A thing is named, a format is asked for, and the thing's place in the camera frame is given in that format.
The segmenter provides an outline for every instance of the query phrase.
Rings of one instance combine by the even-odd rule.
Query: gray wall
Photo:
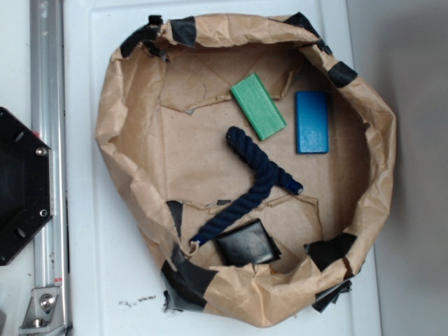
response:
[[[347,0],[355,68],[398,117],[375,244],[384,336],[448,335],[448,1]]]

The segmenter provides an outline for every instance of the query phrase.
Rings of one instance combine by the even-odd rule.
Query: blue block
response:
[[[327,97],[323,91],[295,94],[298,154],[328,153]]]

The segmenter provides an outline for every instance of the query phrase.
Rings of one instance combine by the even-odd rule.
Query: green wooden block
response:
[[[286,121],[256,73],[230,89],[260,140],[285,128]]]

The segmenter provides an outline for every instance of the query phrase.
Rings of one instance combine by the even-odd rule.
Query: black leather wallet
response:
[[[280,259],[281,255],[259,219],[221,234],[215,243],[227,265],[266,264]]]

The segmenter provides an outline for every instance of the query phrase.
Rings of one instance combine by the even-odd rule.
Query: rope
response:
[[[266,153],[256,145],[242,129],[231,127],[226,134],[227,144],[235,149],[237,154],[255,170],[255,184],[246,194],[240,196],[215,217],[208,220],[199,229],[191,241],[203,245],[209,240],[215,239],[222,231],[258,207],[266,199],[274,184],[285,188],[288,192],[298,195],[303,191],[303,186],[286,173],[284,169],[270,161]]]

